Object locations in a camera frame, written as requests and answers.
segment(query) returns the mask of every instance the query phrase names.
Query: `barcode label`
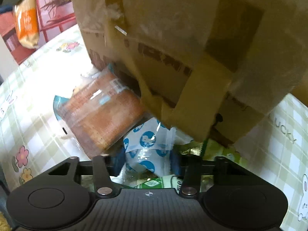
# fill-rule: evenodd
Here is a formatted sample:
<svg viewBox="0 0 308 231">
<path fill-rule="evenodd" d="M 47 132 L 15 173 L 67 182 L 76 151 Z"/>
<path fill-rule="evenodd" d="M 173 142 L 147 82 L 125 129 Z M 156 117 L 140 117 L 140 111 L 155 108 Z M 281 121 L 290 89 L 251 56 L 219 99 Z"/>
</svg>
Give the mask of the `barcode label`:
<svg viewBox="0 0 308 231">
<path fill-rule="evenodd" d="M 113 79 L 112 81 L 110 81 L 110 84 L 112 85 L 112 87 L 115 89 L 115 91 L 117 92 L 117 94 L 121 93 L 124 89 L 128 89 L 128 87 L 124 86 L 118 78 Z"/>
</svg>

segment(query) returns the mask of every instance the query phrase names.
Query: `pink wall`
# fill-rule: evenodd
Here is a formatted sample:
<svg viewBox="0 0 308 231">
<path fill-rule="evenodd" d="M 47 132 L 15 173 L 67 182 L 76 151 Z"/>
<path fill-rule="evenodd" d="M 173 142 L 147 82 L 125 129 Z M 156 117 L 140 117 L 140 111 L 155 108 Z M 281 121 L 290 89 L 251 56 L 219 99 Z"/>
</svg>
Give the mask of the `pink wall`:
<svg viewBox="0 0 308 231">
<path fill-rule="evenodd" d="M 44 5 L 44 0 L 40 0 L 40 6 L 42 7 L 43 5 Z M 45 11 L 44 9 L 42 9 L 41 11 L 42 11 L 43 23 L 46 23 L 50 19 L 50 17 L 48 16 L 47 11 Z M 70 14 L 72 12 L 73 12 L 73 6 L 72 6 L 72 3 L 69 3 L 67 5 L 64 5 L 62 8 L 59 8 L 57 14 L 66 15 L 66 14 Z M 72 21 L 72 22 L 64 24 L 63 28 L 64 28 L 64 30 L 66 30 L 66 29 L 70 28 L 71 26 L 73 26 L 75 24 L 76 24 L 76 21 Z M 59 35 L 59 33 L 60 33 L 59 27 L 52 28 L 52 29 L 48 30 L 47 31 L 48 40 L 51 40 L 55 36 Z M 39 39 L 39 42 L 38 42 L 39 47 L 41 47 L 45 43 L 46 43 L 46 41 L 44 39 L 43 33 L 40 32 L 40 39 Z"/>
</svg>

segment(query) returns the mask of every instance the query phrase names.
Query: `packaged bread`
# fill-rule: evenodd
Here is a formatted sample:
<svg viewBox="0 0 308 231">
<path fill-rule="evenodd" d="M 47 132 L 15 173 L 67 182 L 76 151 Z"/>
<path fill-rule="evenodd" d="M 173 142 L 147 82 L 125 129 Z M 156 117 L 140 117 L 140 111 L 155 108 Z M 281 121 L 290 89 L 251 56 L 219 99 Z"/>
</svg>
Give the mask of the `packaged bread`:
<svg viewBox="0 0 308 231">
<path fill-rule="evenodd" d="M 22 46 L 34 49 L 38 46 L 39 26 L 35 0 L 23 0 L 14 7 L 15 27 Z"/>
<path fill-rule="evenodd" d="M 144 115 L 140 99 L 109 70 L 58 109 L 89 158 L 106 153 Z"/>
</svg>

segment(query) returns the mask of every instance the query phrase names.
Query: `green and white plaid pattern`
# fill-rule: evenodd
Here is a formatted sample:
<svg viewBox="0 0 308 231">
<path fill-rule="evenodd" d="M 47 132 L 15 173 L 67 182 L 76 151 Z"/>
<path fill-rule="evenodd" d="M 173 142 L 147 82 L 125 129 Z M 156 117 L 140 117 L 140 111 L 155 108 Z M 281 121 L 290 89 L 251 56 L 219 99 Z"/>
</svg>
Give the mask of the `green and white plaid pattern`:
<svg viewBox="0 0 308 231">
<path fill-rule="evenodd" d="M 70 52 L 61 45 L 78 42 Z M 0 103 L 13 91 L 17 100 L 0 122 L 0 163 L 11 190 L 20 185 L 24 169 L 42 173 L 70 156 L 88 157 L 73 140 L 65 140 L 53 112 L 55 95 L 70 97 L 80 74 L 92 67 L 78 26 L 58 35 L 30 56 L 0 86 Z M 12 164 L 21 146 L 29 150 L 28 162 Z"/>
<path fill-rule="evenodd" d="M 308 221 L 298 220 L 303 196 L 302 179 L 308 175 L 308 108 L 293 95 L 280 104 L 249 134 L 235 143 L 248 169 L 281 189 L 288 199 L 288 212 L 281 228 L 306 231 Z"/>
</svg>

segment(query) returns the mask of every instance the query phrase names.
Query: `cardboard box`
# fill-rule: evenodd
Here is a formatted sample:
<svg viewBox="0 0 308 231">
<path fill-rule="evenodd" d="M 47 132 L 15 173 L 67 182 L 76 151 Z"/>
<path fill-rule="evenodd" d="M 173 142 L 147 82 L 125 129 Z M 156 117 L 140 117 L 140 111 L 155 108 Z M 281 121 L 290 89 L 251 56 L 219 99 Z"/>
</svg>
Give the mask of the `cardboard box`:
<svg viewBox="0 0 308 231">
<path fill-rule="evenodd" d="M 198 141 L 214 125 L 220 143 L 235 142 L 308 67 L 307 0 L 73 0 L 73 6 L 93 63 L 102 69 L 115 62 L 138 80 L 156 117 Z"/>
</svg>

